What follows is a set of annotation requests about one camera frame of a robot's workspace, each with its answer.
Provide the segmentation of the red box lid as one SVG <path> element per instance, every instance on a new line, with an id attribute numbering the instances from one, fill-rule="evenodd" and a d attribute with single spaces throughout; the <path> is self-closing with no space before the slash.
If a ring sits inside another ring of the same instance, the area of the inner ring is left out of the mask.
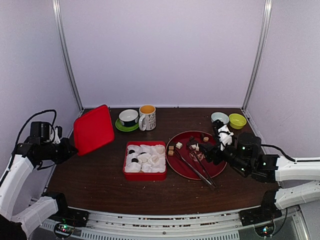
<path id="1" fill-rule="evenodd" d="M 77 118 L 73 124 L 73 137 L 79 156 L 113 142 L 115 132 L 108 106 L 103 104 Z"/>

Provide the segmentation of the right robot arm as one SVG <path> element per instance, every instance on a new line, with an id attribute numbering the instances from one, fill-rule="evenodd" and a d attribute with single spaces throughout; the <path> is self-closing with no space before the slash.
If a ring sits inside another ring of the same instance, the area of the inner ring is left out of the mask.
<path id="1" fill-rule="evenodd" d="M 284 152 L 264 154 L 262 147 L 261 139 L 250 132 L 243 132 L 234 138 L 223 131 L 215 145 L 207 142 L 199 144 L 199 150 L 209 163 L 218 165 L 226 162 L 244 178 L 250 176 L 261 183 L 305 182 L 290 188 L 268 190 L 256 210 L 256 216 L 261 221 L 288 207 L 320 199 L 319 158 L 292 158 Z"/>

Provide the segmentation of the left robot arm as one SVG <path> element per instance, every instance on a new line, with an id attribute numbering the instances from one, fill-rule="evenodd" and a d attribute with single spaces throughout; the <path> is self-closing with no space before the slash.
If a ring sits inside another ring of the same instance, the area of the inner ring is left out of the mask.
<path id="1" fill-rule="evenodd" d="M 0 238 L 2 240 L 26 240 L 31 233 L 51 216 L 61 222 L 72 218 L 63 193 L 47 192 L 33 205 L 19 214 L 13 210 L 18 195 L 33 170 L 44 170 L 44 161 L 59 165 L 78 150 L 62 136 L 62 127 L 49 122 L 33 121 L 30 134 L 24 142 L 18 142 L 10 158 L 7 169 L 0 179 Z"/>

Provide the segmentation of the white heart chocolate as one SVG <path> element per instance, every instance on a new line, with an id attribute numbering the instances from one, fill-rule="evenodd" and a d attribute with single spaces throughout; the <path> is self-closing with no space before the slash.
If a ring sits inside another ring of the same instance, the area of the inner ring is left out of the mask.
<path id="1" fill-rule="evenodd" d="M 156 164 L 159 161 L 159 157 L 157 155 L 152 155 L 151 158 L 150 158 L 150 161 L 153 164 Z"/>

